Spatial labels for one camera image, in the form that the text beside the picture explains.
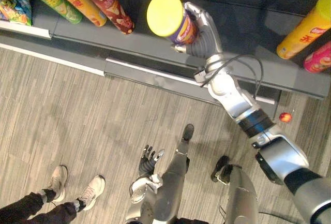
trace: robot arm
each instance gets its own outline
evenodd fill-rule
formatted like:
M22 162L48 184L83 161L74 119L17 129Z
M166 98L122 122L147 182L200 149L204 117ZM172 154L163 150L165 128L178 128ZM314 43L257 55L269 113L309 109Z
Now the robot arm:
M185 3L185 9L196 18L200 36L194 44L173 48L177 52L206 58L205 68L196 74L196 81L208 81L210 95L240 125L252 146L259 149L256 159L264 173L273 183L288 187L306 222L329 223L331 181L310 171L304 152L238 86L226 67L219 70L227 61L223 58L221 42L211 16L190 2Z

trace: small red ball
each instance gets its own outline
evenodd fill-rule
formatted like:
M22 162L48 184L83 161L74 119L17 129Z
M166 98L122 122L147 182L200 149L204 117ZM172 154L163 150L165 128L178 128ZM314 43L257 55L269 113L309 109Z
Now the small red ball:
M282 122L290 122L291 119L292 119L292 115L290 113L281 113L280 116L279 116L279 119L282 121Z

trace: white shelf edge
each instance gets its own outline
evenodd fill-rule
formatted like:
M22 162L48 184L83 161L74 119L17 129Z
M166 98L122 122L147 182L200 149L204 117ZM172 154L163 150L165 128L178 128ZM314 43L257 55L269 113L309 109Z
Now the white shelf edge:
M0 29L51 39L50 32L48 29L43 29L35 26L26 26L22 24L16 24L16 23L11 23L9 21L0 20Z
M87 66L84 66L84 65L76 64L76 63L73 63L73 62L70 62L70 61L67 61L67 60L64 60L64 59L48 56L48 55L45 55L45 54L29 51L29 50L14 47L14 46L9 46L7 44L2 44L2 43L0 43L0 48L8 49L8 50L15 51L15 52L24 53L26 55L30 55L30 56L33 56L33 57L45 59L47 61L55 62L55 63L61 64L61 65L70 66L70 67L73 67L73 68L76 68L76 69L79 69L79 70L84 70L84 71L87 71L87 72L97 74L99 76L104 77L104 71L102 71L102 70L98 70L98 69L90 68L90 67L87 67Z

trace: black cable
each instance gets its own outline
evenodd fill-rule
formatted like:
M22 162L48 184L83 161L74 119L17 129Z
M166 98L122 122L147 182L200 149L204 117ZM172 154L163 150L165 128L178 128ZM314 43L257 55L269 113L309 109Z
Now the black cable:
M244 61L241 61L241 60L237 60L239 63L241 63L241 64L243 64L243 65L245 65L248 69L250 69L250 71L253 73L253 75L254 75L254 81L255 81L255 91L257 90L257 88L258 88L258 77L257 77L257 74L255 73L255 71L254 71L254 69L253 69L253 67L251 67L249 64L247 64L246 62L244 62Z
M254 99L256 98L256 96L257 96L257 94L258 94L258 91L259 91L259 89L260 89L260 87L261 87L261 83L262 83L262 81L263 81L263 77L264 77L264 69L263 69L263 65L262 65L262 62L261 62L261 60L258 58L258 57L255 57L255 56L253 56L253 55L249 55L249 54L242 54L242 55L238 55L238 56L235 56L235 57L233 57L233 58L231 58L231 59L229 59L229 60L227 60L222 66L220 66L212 75L211 75L211 77L210 78L208 78L202 85L200 85L200 87L203 87L203 86L205 86L207 83L209 83L220 71L221 71L221 69L223 69L225 66L227 66L228 64L230 64L230 63L232 63L233 61L235 61L235 60L238 60L239 58L241 58L241 57L250 57L250 58L253 58L253 59L255 59L256 61L258 61L258 63L259 63L259 65L260 65L260 70L261 70L261 77L260 77L260 80L259 80L259 82L258 82L258 84L255 86L255 92L254 92Z
M278 216L278 215L275 215L275 214L272 214L272 213L259 212L259 214L271 215L271 216L274 216L274 217L276 217L276 218L279 218L279 219L285 220L285 221L287 221L287 222L289 222L289 223L300 224L299 222L293 222L293 221L291 221L291 220L288 220L288 219L286 219L286 218L284 218L284 217L281 217L281 216Z
M227 214L226 214L225 210L223 209L223 207L221 206L221 204L220 204L219 207L218 207L218 211L219 211L219 213L221 214L222 218L223 218L224 221L225 221L225 220L226 220L226 216L227 216ZM284 217L281 217L281 216L278 216L278 215L275 215L275 214L272 214L272 213L259 212L259 214L271 215L271 216L273 216L273 217L276 217L276 218L279 218L279 219L285 220L285 221L287 221L287 222L289 222L289 223L292 223L292 224L300 224L299 222L294 222L294 221L288 220L288 219L286 219L286 218L284 218Z

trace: black pants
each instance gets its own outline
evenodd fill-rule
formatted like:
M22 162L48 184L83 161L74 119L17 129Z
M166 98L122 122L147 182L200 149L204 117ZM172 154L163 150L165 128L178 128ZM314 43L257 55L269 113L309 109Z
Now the black pants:
M23 199L0 209L0 224L68 224L75 219L77 213L72 203L67 202L55 207L46 214L35 215L43 202L39 194L30 193Z

